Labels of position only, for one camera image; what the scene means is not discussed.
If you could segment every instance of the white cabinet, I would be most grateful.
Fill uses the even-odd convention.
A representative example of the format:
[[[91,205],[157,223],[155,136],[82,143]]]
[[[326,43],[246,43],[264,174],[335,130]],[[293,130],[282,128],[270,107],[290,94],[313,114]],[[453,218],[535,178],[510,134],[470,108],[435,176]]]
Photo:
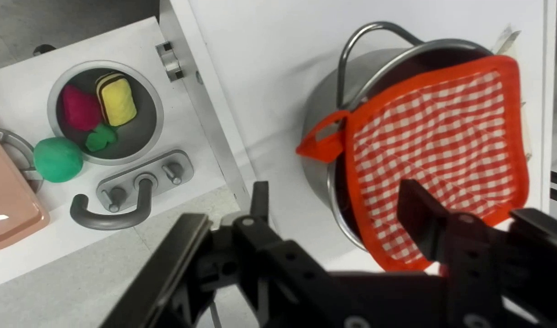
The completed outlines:
[[[0,283],[104,240],[108,234],[89,232],[69,220],[71,198],[91,194],[106,176],[171,148],[190,154],[197,176],[188,187],[159,198],[155,214],[222,185],[248,207],[248,189],[264,179],[271,183],[271,216],[279,234],[297,240],[328,269],[377,271],[339,232],[295,156],[310,94],[337,68],[346,39],[373,21],[397,23],[424,41],[455,37],[490,50],[506,28],[521,32],[515,57],[523,68],[524,121],[532,143],[528,207],[546,210],[555,3],[162,0],[159,21],[0,70],[0,127],[31,143],[51,136],[46,108],[55,81],[82,63],[120,63],[137,70],[164,105],[164,132],[142,159],[124,167],[88,165],[73,183],[46,185],[40,196],[51,209],[53,223],[0,252]],[[157,52],[168,43],[175,54],[166,61],[168,68],[182,76],[173,83]],[[399,45],[390,36],[373,36],[359,54]]]

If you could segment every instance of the pot handle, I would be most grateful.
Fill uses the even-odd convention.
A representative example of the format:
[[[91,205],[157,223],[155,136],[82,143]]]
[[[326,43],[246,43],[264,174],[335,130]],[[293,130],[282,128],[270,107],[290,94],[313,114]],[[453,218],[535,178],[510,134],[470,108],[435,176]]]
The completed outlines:
[[[339,57],[339,68],[337,68],[337,108],[344,110],[348,105],[344,105],[344,90],[346,90],[346,68],[348,68],[348,61],[352,56],[352,50],[355,48],[355,45],[368,34],[372,32],[392,32],[397,37],[404,39],[406,43],[419,46],[423,45],[421,39],[413,37],[410,32],[406,32],[404,28],[393,25],[393,23],[372,23],[366,25],[362,28],[359,28],[352,39],[348,41],[348,45],[344,46],[341,57]]]

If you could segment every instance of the yellow sponge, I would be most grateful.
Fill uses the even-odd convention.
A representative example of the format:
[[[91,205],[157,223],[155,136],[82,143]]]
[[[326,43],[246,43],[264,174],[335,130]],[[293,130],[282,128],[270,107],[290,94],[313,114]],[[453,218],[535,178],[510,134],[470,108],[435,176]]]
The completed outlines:
[[[109,76],[97,83],[97,97],[109,127],[124,127],[137,118],[133,92],[122,76]]]

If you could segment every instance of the red checkered pot holder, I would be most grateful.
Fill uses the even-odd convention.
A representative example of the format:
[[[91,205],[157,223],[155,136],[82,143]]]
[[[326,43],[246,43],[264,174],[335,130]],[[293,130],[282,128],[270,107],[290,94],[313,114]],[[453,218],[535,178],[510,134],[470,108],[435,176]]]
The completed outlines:
[[[319,141],[333,125],[339,132]],[[326,165],[344,156],[366,251],[384,271],[424,271],[430,263],[397,220],[402,179],[490,227],[526,203],[519,68],[488,57],[413,77],[353,114],[331,114],[297,154]]]

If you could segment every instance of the cooking pot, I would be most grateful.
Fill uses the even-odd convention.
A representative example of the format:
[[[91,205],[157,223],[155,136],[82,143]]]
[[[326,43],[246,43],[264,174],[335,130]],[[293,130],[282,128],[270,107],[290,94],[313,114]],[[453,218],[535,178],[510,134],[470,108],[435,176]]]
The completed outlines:
[[[379,50],[350,61],[355,45],[372,32],[395,34],[397,37],[404,39],[410,48]],[[326,116],[337,110],[355,112],[368,99],[402,81],[490,56],[492,52],[468,41],[439,39],[423,43],[410,32],[392,23],[366,25],[359,28],[346,43],[339,57],[337,72],[331,72],[311,94],[306,105],[304,136]],[[364,251],[348,198],[342,158],[328,167],[304,159],[304,172],[315,194],[331,209],[342,234],[355,247]]]

